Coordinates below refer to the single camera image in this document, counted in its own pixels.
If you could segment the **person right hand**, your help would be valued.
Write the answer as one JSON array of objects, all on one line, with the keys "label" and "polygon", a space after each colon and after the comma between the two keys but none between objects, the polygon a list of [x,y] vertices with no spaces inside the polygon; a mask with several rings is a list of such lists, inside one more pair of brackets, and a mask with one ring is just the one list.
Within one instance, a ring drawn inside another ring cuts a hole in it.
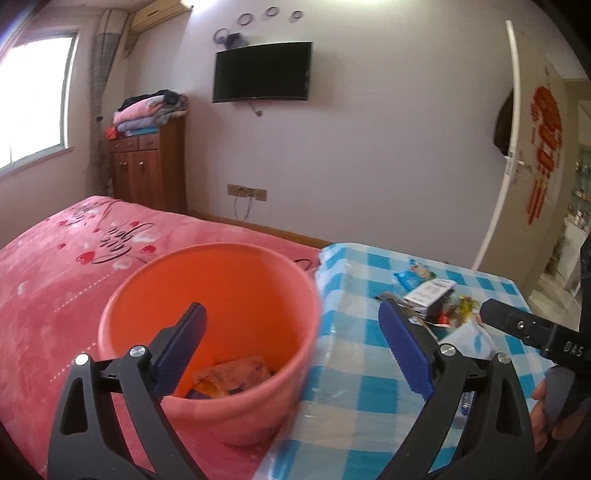
[{"label": "person right hand", "polygon": [[580,404],[575,413],[557,422],[551,433],[549,433],[545,411],[546,394],[546,381],[542,380],[531,395],[531,398],[537,401],[530,413],[536,452],[540,452],[545,447],[549,436],[552,436],[556,441],[570,439],[579,429],[583,419],[590,409],[590,399],[587,398]]}]

